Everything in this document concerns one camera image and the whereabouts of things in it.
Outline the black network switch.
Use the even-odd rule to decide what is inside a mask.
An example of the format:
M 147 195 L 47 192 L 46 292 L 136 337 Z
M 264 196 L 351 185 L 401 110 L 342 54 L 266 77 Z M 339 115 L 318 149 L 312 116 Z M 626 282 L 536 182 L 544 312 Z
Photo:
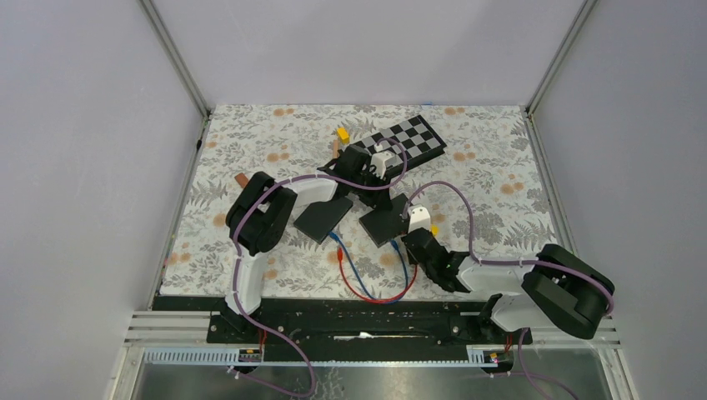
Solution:
M 352 206 L 353 201 L 347 197 L 315 202 L 304 209 L 293 225 L 306 237 L 322 244 Z
M 391 209 L 374 209 L 359 218 L 359 224 L 377 248 L 408 232 L 409 217 L 403 216 L 407 201 L 408 197 L 401 193 L 392 199 Z

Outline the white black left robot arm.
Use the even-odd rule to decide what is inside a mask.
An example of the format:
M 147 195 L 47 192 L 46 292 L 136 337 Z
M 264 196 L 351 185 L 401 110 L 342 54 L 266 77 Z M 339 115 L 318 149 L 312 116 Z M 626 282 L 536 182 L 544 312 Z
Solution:
M 235 340 L 246 343 L 258 334 L 259 322 L 252 314 L 262 301 L 265 256 L 280 243 L 293 210 L 303 210 L 294 219 L 295 227 L 321 243 L 353 206 L 349 193 L 370 197 L 374 203 L 390 200 L 387 170 L 394 157 L 381 144 L 374 152 L 350 146 L 312 174 L 280 182 L 265 172 L 250 178 L 226 217 L 237 252 L 233 282 L 225 297 L 234 312 L 226 329 Z

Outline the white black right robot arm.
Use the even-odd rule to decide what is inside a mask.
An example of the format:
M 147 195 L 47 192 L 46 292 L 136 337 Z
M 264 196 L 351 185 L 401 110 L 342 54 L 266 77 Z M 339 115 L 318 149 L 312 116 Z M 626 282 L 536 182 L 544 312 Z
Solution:
M 558 244 L 544 245 L 534 259 L 506 261 L 449 251 L 424 228 L 402 240 L 410 262 L 444 291 L 488 294 L 478 330 L 489 343 L 548 326 L 589 340 L 614 309 L 614 283 Z

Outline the black white chessboard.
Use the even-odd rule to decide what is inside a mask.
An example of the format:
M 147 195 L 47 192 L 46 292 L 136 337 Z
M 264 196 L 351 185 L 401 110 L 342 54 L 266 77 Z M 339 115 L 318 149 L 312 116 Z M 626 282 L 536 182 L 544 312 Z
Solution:
M 391 151 L 395 154 L 395 157 L 386 162 L 386 176 L 390 178 L 396 178 L 403 171 L 403 153 L 408 159 L 408 170 L 411 170 L 443 155 L 447 147 L 444 140 L 422 115 L 414 116 L 373 135 L 364 137 L 354 142 L 353 145 L 373 154 L 376 152 L 376 143 L 383 138 L 392 138 L 395 142 L 400 143 L 404 150 L 402 152 L 399 147 L 386 141 L 382 143 L 384 151 Z

